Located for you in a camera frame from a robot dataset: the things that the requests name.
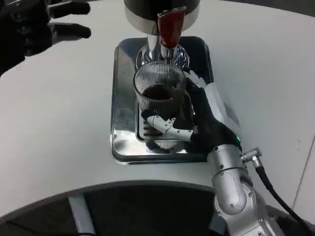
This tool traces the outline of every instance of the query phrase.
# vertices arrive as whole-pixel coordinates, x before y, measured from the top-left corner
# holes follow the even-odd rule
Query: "white table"
[[[201,4],[184,35],[209,45],[215,80],[239,117],[244,149],[262,149],[274,187],[293,205],[315,131],[315,19],[241,3]],[[144,35],[127,22],[122,0],[91,6],[88,16],[63,19],[90,27],[90,39],[58,44],[0,80],[3,220],[41,200],[130,180],[211,187],[206,163],[123,166],[112,157],[114,49]],[[277,206],[250,170],[258,191]]]

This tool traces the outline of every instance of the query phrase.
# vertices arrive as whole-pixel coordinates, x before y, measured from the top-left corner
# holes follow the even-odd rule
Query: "dark floor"
[[[227,0],[278,8],[315,16],[315,0]]]
[[[234,0],[315,16],[315,0]],[[212,196],[193,190],[150,188],[111,189],[87,195],[100,236],[209,235]],[[42,232],[75,232],[67,200],[14,219]],[[13,225],[0,225],[0,236],[34,236]]]

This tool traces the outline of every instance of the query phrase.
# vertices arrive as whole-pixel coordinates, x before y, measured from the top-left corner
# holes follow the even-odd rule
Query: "ribbed glass cup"
[[[133,85],[142,111],[149,110],[163,119],[174,117],[183,103],[186,78],[182,70],[167,61],[153,61],[144,64],[134,75]],[[168,99],[147,97],[149,88],[161,86],[171,96]]]

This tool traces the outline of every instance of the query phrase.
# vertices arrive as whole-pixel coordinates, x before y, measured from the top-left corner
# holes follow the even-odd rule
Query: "robotic hand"
[[[216,194],[215,208],[226,221],[231,236],[284,236],[276,221],[268,216],[265,202],[255,191],[245,166],[252,161],[259,176],[267,179],[264,184],[272,193],[272,185],[259,159],[260,151],[253,149],[242,155],[236,135],[239,134],[238,120],[222,101],[215,83],[205,84],[193,71],[185,75],[196,127],[183,129],[176,118],[163,120],[148,110],[143,111],[143,119],[163,133],[192,142],[207,157]],[[298,218],[295,219],[298,222],[300,219],[305,235],[313,235]]]
[[[50,23],[51,18],[88,14],[86,2],[62,0],[0,0],[0,76],[52,45],[89,38],[91,30],[79,24]]]

